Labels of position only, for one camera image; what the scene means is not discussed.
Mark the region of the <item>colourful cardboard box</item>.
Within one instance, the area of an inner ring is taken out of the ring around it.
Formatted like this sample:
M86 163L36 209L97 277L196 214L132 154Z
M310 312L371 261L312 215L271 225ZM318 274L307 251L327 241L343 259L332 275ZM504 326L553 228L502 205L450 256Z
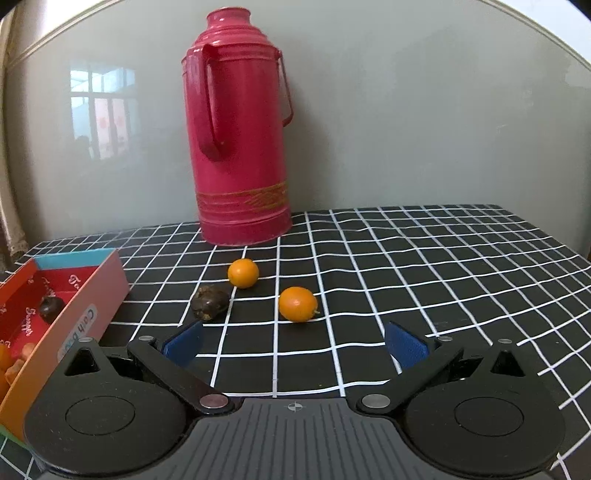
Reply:
M118 251L96 249L41 255L27 260L1 282L1 345L18 357L36 347L14 382L1 372L1 434L22 445L27 411L74 343L98 340L129 292ZM66 303L52 324L39 315L46 296Z

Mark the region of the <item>black white checkered tablecloth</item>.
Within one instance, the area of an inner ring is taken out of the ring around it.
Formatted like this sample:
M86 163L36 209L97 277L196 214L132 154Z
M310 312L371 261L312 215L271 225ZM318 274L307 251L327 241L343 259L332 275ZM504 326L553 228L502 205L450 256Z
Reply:
M105 346L171 332L199 287L228 282L233 261L259 266L191 363L231 394L332 397L382 384L398 367L384 345L393 320L472 348L518 346L565 417L555 476L590 475L590 264L497 205L297 213L290 232L250 247L209 245L195 222L157 225L42 241L29 255L99 248L118 250L130 286ZM318 299L308 322L280 315L293 286Z

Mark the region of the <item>dark chestnut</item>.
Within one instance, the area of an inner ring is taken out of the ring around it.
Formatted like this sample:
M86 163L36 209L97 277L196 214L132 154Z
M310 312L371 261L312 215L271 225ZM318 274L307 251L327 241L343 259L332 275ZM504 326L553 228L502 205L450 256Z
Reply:
M190 300L190 309L196 320L208 322L224 314L229 306L228 292L221 288L204 285Z
M65 308L63 299L56 296L46 296L39 305L39 315L47 324L52 324Z

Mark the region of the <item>dark chestnut back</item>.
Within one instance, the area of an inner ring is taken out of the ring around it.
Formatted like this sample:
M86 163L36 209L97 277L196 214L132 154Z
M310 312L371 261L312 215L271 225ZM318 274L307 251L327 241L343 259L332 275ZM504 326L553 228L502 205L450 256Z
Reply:
M204 285L190 300L190 309L196 320L208 322L224 314L229 306L228 292L221 288Z

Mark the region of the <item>small pinkish fruit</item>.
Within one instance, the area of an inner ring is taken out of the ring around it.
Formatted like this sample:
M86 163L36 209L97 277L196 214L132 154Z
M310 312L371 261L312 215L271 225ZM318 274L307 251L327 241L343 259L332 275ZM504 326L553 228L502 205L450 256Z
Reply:
M35 343L26 343L18 357L13 357L6 344L1 345L1 372L5 381L11 385L24 366L25 362L32 355L36 347Z

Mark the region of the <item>red thermos flask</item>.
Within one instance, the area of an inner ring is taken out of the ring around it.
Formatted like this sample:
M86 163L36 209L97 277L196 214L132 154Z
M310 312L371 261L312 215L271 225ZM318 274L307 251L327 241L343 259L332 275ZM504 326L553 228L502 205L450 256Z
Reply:
M224 7L181 62L185 117L204 239L264 243L290 229L283 129L294 118L283 52Z

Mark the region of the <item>beige curtain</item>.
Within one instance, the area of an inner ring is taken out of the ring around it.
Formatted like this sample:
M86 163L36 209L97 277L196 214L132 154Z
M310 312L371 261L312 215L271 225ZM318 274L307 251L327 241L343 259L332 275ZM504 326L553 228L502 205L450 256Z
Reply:
M1 268L11 267L27 249L26 235L22 228L10 179L6 136L6 79L10 50L10 37L15 9L1 20L1 81L0 81L0 208L1 208Z

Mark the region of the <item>small back kumquat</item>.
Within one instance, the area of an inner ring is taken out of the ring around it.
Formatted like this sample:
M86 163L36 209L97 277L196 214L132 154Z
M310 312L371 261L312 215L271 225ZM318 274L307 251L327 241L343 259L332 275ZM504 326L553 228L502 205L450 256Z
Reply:
M259 279L259 266L249 258L233 261L228 267L228 281L238 289L249 289Z

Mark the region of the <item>small kumquat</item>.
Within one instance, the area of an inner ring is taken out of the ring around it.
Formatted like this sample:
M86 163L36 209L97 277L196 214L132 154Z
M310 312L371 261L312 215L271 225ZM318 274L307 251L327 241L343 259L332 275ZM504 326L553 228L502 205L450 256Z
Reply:
M259 266L249 258L233 261L228 267L228 281L238 289L249 289L259 279Z
M318 314L318 299L307 288L293 286L280 293L279 312L290 322L308 322Z

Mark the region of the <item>dark chestnut front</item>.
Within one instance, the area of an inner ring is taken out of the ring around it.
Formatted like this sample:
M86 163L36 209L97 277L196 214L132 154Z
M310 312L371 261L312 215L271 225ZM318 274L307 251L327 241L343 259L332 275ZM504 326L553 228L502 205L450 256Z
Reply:
M47 324L52 324L65 308L63 299L56 296L46 296L39 305L39 315Z

